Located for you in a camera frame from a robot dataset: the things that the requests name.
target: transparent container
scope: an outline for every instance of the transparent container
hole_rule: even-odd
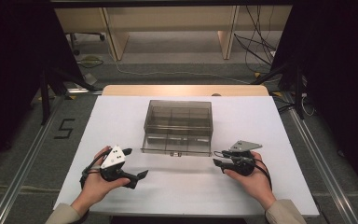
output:
[[[171,156],[211,156],[211,102],[149,103],[142,151]]]

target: desk leg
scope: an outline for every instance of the desk leg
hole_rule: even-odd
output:
[[[220,47],[222,48],[223,59],[229,59],[232,47],[232,40],[234,37],[235,26],[237,18],[240,13],[240,7],[232,7],[232,13],[230,18],[230,24],[226,31],[218,31]]]
[[[106,24],[106,35],[109,41],[110,53],[115,61],[120,61],[130,35],[128,32],[114,32],[113,22],[110,20],[105,7],[101,8],[101,15]]]

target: white tabletop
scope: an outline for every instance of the white tabletop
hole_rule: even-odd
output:
[[[291,199],[306,217],[319,215],[310,190],[271,97],[99,96],[62,185],[58,203],[71,203],[81,191],[79,178],[105,146],[131,147],[123,170],[136,175],[149,170],[136,189],[111,191],[90,211],[121,216],[246,217],[264,210],[240,184],[222,174],[212,157],[171,157],[142,153],[150,100],[212,102],[212,151],[227,150],[238,140],[263,145],[257,149],[272,178],[278,199]]]

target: metal rail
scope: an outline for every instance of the metal rail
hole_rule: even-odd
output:
[[[283,97],[286,101],[293,103],[293,99],[289,93],[284,93]],[[351,202],[348,200],[348,197],[345,195],[343,189],[338,184],[327,161],[324,159],[321,150],[313,139],[307,124],[304,120],[299,118],[296,111],[290,110],[290,115],[292,116],[293,121],[295,122],[302,138],[304,139],[310,155],[312,156],[312,159],[315,162],[315,165],[318,168],[318,171],[321,174],[322,179],[324,180],[324,183],[327,186],[334,202],[336,203],[337,209],[345,223],[358,223],[358,216],[353,210]]]
[[[47,120],[45,125],[43,125],[39,129],[39,132],[37,133],[36,138],[34,139],[30,149],[28,150],[25,159],[22,161],[20,169],[14,176],[5,195],[2,197],[0,201],[0,223],[5,222],[7,215],[21,190],[21,186],[24,183],[29,171],[31,170],[34,160],[43,145],[46,135],[50,129],[51,123],[54,120],[54,117],[57,114],[57,111],[60,108],[63,99],[64,96],[59,96],[55,98],[52,106],[52,113],[49,119]]]

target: hand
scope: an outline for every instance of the hand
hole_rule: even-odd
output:
[[[101,153],[109,150],[110,147],[104,147],[95,155],[97,158]],[[103,157],[95,162],[96,165],[103,163]],[[71,206],[83,217],[92,205],[100,202],[106,194],[112,190],[130,183],[128,178],[120,178],[112,182],[105,181],[100,173],[89,173],[84,187],[79,196],[74,200]]]
[[[251,153],[255,159],[262,161],[260,154],[253,151]],[[267,168],[260,161],[255,161],[255,164],[266,171]],[[268,210],[276,201],[267,177],[257,168],[255,168],[248,176],[240,175],[237,172],[228,169],[224,170],[224,172],[229,177],[239,181],[245,191],[258,200],[265,210]]]

